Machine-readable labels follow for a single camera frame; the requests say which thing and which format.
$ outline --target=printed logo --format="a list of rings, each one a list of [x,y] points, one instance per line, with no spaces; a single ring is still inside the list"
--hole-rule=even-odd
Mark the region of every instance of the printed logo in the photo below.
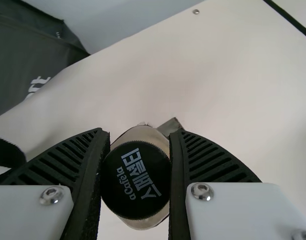
[[[41,79],[41,76],[38,76],[37,79],[33,79],[31,81],[31,86],[28,89],[29,94],[26,96],[25,99],[29,98],[30,96],[32,96],[37,90],[39,90],[41,87],[34,87],[35,84],[45,84],[47,83],[49,80],[51,79],[51,77],[48,77],[47,79]]]
[[[145,198],[156,198],[157,196],[160,197],[162,195],[158,191],[152,179],[149,177],[148,172],[146,171],[141,154],[139,152],[139,148],[130,151],[129,153],[121,156],[121,158],[126,169],[130,172],[130,176],[132,177],[131,181],[133,181],[137,193],[142,189],[147,189],[146,193],[144,195],[141,195],[142,200]],[[117,177],[120,177],[120,184],[124,184],[124,192],[128,195],[133,193],[133,188],[129,184],[129,180],[127,179],[126,175],[124,175],[123,167],[117,168],[117,173]],[[134,200],[136,199],[136,194],[133,193],[132,197],[131,195],[129,197],[131,200]]]

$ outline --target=black can lid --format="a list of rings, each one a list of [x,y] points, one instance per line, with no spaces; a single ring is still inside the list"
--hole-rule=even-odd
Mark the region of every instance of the black can lid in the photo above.
[[[145,219],[159,212],[170,194],[171,162],[158,147],[130,141],[111,151],[101,167],[101,196],[117,215]]]

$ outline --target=metal screw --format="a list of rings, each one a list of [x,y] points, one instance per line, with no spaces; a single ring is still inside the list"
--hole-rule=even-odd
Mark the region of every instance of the metal screw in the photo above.
[[[293,234],[293,240],[306,240],[306,231],[297,231]]]
[[[58,203],[63,198],[64,193],[64,189],[60,186],[51,186],[41,194],[39,197],[39,203],[42,205]]]
[[[214,197],[212,188],[203,182],[198,182],[192,186],[192,194],[199,200],[209,201]]]

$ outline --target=white wall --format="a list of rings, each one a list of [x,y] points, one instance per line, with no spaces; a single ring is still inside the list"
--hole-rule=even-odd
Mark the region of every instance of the white wall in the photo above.
[[[96,53],[203,0],[25,0],[63,19]]]

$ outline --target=dark gray fabric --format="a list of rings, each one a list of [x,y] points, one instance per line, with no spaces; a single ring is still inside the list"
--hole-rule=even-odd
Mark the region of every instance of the dark gray fabric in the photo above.
[[[63,21],[26,3],[0,0],[0,115],[87,56]]]

